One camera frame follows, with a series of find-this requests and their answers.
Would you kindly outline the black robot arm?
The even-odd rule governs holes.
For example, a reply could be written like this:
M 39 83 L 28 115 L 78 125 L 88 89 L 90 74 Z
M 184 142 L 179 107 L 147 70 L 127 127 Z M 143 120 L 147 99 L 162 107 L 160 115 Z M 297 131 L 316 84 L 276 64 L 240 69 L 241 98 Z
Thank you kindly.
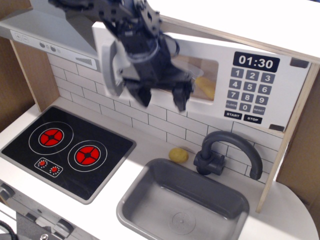
M 151 100 L 151 89 L 170 90 L 180 112 L 185 111 L 194 87 L 192 75 L 172 63 L 179 54 L 170 51 L 169 36 L 161 31 L 159 12 L 153 10 L 146 0 L 51 0 L 49 3 L 68 13 L 79 13 L 102 22 L 124 48 L 130 67 L 121 73 L 123 82 L 116 83 L 113 58 L 116 44 L 110 41 L 102 45 L 101 68 L 110 93 L 121 95 L 123 87 L 142 106 Z

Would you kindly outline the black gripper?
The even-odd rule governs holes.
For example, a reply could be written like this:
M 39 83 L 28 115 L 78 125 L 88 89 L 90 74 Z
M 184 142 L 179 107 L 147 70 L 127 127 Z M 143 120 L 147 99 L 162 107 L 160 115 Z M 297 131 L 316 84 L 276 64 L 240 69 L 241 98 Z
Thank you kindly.
M 172 63 L 166 42 L 124 42 L 131 73 L 123 79 L 129 93 L 144 107 L 151 100 L 151 89 L 172 91 L 173 101 L 180 112 L 194 91 L 192 77 Z

